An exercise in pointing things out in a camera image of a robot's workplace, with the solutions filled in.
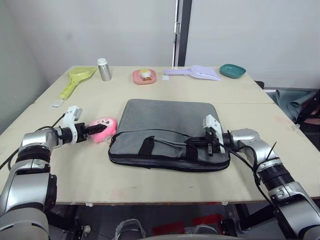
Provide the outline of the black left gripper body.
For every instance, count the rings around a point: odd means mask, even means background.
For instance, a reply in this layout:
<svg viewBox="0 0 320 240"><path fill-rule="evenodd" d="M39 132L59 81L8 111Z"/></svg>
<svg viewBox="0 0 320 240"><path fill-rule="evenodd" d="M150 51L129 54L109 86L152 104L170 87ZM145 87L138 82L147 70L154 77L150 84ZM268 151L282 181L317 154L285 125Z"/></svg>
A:
<svg viewBox="0 0 320 240"><path fill-rule="evenodd" d="M76 143L81 143L86 141L89 136L89 126L85 125L85 123L77 123L75 124L75 128L77 132Z"/></svg>

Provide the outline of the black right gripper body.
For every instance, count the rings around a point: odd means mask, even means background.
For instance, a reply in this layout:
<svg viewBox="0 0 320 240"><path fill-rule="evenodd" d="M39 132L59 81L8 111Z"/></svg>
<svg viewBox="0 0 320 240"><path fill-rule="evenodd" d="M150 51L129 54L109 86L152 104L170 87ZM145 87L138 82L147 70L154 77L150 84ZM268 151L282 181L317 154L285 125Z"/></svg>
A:
<svg viewBox="0 0 320 240"><path fill-rule="evenodd" d="M208 156L212 157L214 154L220 154L221 149L219 145L219 138L216 135L216 131L212 127L207 128L205 137L208 145Z"/></svg>

